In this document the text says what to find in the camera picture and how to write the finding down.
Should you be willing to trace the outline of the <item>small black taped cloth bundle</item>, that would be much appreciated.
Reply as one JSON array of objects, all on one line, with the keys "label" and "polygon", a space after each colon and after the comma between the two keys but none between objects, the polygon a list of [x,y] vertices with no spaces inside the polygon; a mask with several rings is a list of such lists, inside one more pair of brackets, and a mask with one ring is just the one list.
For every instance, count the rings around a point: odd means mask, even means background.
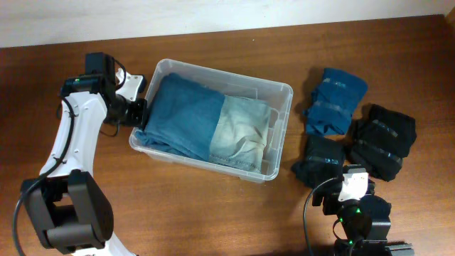
[{"label": "small black taped cloth bundle", "polygon": [[325,137],[309,135],[303,159],[293,164],[291,170],[307,187],[315,188],[324,181],[340,177],[345,160],[342,144]]}]

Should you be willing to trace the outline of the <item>dark blue jeans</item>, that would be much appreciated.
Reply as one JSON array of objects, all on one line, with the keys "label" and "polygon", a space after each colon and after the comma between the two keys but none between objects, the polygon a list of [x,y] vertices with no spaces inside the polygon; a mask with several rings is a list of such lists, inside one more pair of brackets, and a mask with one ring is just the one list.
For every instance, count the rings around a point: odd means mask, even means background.
[{"label": "dark blue jeans", "polygon": [[148,148],[207,161],[224,101],[222,93],[171,73],[161,80],[136,138]]}]

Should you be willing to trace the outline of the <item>large black taped cloth bundle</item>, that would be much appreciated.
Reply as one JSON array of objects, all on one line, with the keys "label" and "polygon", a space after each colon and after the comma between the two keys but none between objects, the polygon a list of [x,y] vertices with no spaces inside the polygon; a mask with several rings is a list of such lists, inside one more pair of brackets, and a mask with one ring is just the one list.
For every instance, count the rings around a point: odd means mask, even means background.
[{"label": "large black taped cloth bundle", "polygon": [[350,132],[353,143],[348,160],[360,164],[374,178],[395,179],[417,139],[415,118],[372,104],[365,119],[356,120]]}]

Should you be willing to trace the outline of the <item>blue taped cloth bundle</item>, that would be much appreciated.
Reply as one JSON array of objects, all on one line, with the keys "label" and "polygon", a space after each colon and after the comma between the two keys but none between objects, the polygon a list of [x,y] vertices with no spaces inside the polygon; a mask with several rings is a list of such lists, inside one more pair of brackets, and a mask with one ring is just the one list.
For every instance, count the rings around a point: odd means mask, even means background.
[{"label": "blue taped cloth bundle", "polygon": [[322,137],[346,134],[367,90],[363,79],[343,70],[325,68],[321,83],[311,92],[311,106],[304,111],[305,132]]}]

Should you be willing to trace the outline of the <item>clear plastic storage bin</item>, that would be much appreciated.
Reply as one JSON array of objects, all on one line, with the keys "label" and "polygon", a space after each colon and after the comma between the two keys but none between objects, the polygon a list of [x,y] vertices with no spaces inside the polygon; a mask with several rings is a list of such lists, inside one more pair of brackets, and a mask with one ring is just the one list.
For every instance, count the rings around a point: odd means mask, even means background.
[{"label": "clear plastic storage bin", "polygon": [[272,108],[272,114],[267,132],[267,145],[264,149],[261,172],[256,174],[143,146],[136,137],[137,128],[133,129],[129,136],[129,145],[131,148],[141,153],[145,153],[155,160],[206,169],[255,183],[271,181],[278,176],[284,138],[294,94],[290,85],[262,78],[229,73],[167,58],[160,60],[156,65],[155,72],[149,83],[148,90],[146,91],[148,103],[151,103],[153,100],[156,91],[159,89],[162,78],[169,73],[177,73],[182,78],[198,82],[201,85],[223,93],[224,95],[248,97],[267,102]]}]

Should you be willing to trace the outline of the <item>light blue jeans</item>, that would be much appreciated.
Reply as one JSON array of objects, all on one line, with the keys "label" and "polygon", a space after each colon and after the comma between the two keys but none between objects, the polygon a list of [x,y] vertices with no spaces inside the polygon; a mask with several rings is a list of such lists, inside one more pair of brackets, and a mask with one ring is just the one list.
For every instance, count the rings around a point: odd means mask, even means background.
[{"label": "light blue jeans", "polygon": [[271,108],[264,101],[225,97],[210,143],[209,162],[260,173],[270,117]]}]

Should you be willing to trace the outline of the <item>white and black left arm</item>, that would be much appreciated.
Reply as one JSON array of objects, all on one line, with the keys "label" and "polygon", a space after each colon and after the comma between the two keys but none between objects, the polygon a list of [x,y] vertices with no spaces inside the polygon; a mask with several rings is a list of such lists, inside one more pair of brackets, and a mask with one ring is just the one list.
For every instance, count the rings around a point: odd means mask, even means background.
[{"label": "white and black left arm", "polygon": [[145,84],[143,75],[129,74],[106,53],[88,53],[84,74],[64,82],[50,156],[37,178],[23,181],[14,210],[12,234],[19,254],[17,217],[25,208],[45,249],[64,255],[130,255],[114,234],[112,206],[93,178],[93,163],[103,124],[145,127],[148,103],[138,96]]}]

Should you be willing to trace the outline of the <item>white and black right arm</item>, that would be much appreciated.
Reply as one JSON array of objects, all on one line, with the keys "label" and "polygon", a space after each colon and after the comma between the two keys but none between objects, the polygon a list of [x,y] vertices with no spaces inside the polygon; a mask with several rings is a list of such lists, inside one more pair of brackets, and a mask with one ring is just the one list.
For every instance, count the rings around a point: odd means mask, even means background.
[{"label": "white and black right arm", "polygon": [[360,165],[347,165],[342,174],[318,184],[312,205],[334,215],[345,233],[334,242],[334,256],[414,256],[411,244],[390,242],[392,204],[375,195],[375,183]]}]

